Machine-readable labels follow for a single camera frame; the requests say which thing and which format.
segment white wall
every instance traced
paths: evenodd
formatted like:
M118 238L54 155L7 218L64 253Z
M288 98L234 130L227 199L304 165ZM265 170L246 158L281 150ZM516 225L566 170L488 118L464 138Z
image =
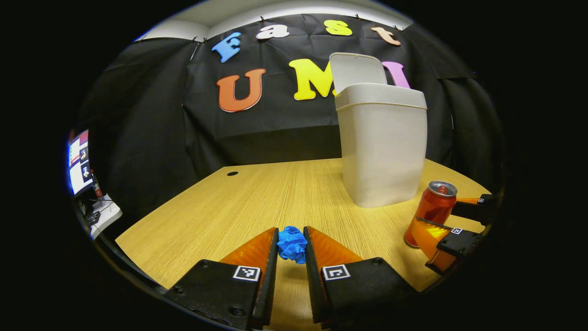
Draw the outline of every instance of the white wall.
M198 6L188 9L198 10ZM224 19L218 24L207 27L204 24L183 21L179 19L167 19L161 24L151 29L145 35L144 39L158 37L175 37L192 40L195 36L197 41L203 41L203 38L212 38L215 35L230 31L246 24L260 21L263 18L273 18L294 14L335 14L355 17L358 14L360 18L370 21L386 24L388 26L396 25L403 29L408 27L412 22L402 14L390 15L372 8L366 8L360 5L350 4L348 2L336 1L286 1L275 4L260 6L245 12L236 13L228 19Z
M277 4L262 6L251 9L250 11L237 14L221 23L211 27L208 31L207 38L212 38L215 35L221 34L225 31L240 27L242 25L250 24L260 21L260 16L263 18L273 18L293 14L335 14L347 15L354 17L358 14L360 18L368 19L378 23L389 26L396 25L400 29L408 27L411 22L407 19L383 14L375 9L365 8L362 6L349 4L347 2L335 1L288 1Z
M149 30L146 35L142 35L137 40L161 37L175 37L192 40L194 37L197 41L203 41L208 35L209 28L200 23L181 21L178 19L167 19Z

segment blue crumpled paper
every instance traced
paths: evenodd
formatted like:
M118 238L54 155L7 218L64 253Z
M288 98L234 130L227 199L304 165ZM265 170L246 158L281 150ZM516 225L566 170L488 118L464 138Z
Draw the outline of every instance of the blue crumpled paper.
M278 233L278 254L284 260L294 260L297 264L306 263L306 244L308 241L295 226L287 226Z

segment red soda can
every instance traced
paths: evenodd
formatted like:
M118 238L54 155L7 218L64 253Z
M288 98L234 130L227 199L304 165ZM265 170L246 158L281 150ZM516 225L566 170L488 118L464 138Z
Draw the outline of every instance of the red soda can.
M103 197L102 190L100 189L100 185L98 184L98 179L96 179L96 175L94 175L94 169L90 169L92 172L92 177L94 177L94 192L96 193L96 198L100 199Z
M412 224L415 222L415 218L420 217L433 223L444 224L455 206L456 194L457 188L446 181L434 180L429 183L420 198L415 216L406 230L405 241L408 245L419 247L412 236Z

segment screen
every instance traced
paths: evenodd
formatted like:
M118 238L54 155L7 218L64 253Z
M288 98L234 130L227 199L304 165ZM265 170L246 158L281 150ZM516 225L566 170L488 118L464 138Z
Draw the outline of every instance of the screen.
M69 145L69 181L77 195L93 184L88 154L88 130L75 137Z

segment desk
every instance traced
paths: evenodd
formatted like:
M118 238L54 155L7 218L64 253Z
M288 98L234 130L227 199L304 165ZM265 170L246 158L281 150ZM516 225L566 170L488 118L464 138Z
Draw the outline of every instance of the desk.
M238 171L235 176L227 173ZM417 195L378 208L353 203L340 158L224 167L180 193L120 235L116 242L137 266L170 288L201 259L218 261L271 228L312 226L364 259L384 258L416 290L439 276L403 235L432 180L457 187L457 197L489 193L469 178L425 160ZM481 232L473 220L450 216L450 227ZM278 257L271 330L319 330L312 323L306 265Z
M107 194L103 199L110 200L110 197ZM104 231L106 227L122 216L122 211L113 201L101 200L92 205L92 207L94 208L94 212L100 211L98 222L91 226L90 229L90 237L92 237L92 240L95 240L100 232Z

